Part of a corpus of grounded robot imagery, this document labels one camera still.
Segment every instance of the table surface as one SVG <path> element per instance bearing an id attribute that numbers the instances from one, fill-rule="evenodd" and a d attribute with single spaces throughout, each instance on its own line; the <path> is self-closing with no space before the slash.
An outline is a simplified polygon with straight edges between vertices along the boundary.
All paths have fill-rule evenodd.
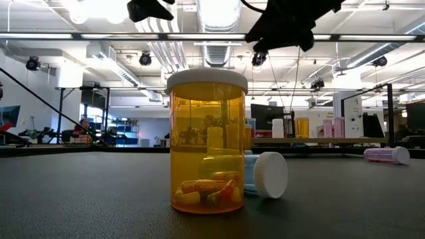
<path id="1" fill-rule="evenodd" d="M 287 159 L 281 199 L 219 215 L 169 203 L 169 155 L 0 159 L 0 238 L 425 238 L 425 161 Z"/>

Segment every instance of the white bottle cap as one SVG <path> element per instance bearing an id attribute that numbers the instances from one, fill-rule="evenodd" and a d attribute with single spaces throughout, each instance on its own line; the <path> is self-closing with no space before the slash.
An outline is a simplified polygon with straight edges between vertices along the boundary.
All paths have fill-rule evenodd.
<path id="1" fill-rule="evenodd" d="M 280 198 L 288 185 L 288 166 L 280 153 L 262 153 L 254 166 L 254 184 L 265 198 Z"/>
<path id="2" fill-rule="evenodd" d="M 392 158 L 397 162 L 404 165 L 408 165 L 410 161 L 409 150 L 405 147 L 395 147 L 392 151 Z"/>

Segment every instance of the pole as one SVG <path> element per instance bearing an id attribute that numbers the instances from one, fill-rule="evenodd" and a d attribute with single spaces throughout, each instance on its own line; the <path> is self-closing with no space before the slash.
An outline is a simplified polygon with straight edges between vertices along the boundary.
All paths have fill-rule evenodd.
<path id="1" fill-rule="evenodd" d="M 392 100 L 392 84 L 386 85 L 388 95 L 388 142 L 390 147 L 394 147 L 394 102 Z"/>
<path id="2" fill-rule="evenodd" d="M 106 88 L 108 93 L 106 94 L 106 107 L 105 107 L 105 133 L 108 132 L 108 114 L 109 114 L 109 103 L 111 98 L 111 89 Z"/>
<path id="3" fill-rule="evenodd" d="M 63 104 L 64 104 L 64 91 L 65 91 L 65 88 L 60 89 L 58 132 L 57 132 L 57 139 L 56 139 L 57 144 L 59 144 L 60 125 L 62 123 L 62 107 L 63 107 Z"/>

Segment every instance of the shelf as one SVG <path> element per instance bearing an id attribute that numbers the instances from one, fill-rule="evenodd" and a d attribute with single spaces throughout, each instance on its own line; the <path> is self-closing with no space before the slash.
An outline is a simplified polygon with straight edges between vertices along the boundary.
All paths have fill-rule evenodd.
<path id="1" fill-rule="evenodd" d="M 388 143 L 386 138 L 254 138 L 251 139 L 253 144 L 256 143 Z"/>

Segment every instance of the monitor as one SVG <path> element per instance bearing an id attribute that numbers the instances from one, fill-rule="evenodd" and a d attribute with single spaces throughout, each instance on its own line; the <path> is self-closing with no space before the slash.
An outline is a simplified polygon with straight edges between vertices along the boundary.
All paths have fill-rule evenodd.
<path id="1" fill-rule="evenodd" d="M 284 119 L 284 108 L 251 104 L 251 118 L 256 119 L 256 129 L 272 130 L 273 119 Z"/>
<path id="2" fill-rule="evenodd" d="M 11 123 L 13 125 L 12 127 L 16 127 L 20 109 L 21 106 L 0 107 L 0 125 L 3 126 L 6 123 Z"/>
<path id="3" fill-rule="evenodd" d="M 406 105 L 407 126 L 409 129 L 425 129 L 425 104 L 413 103 Z"/>

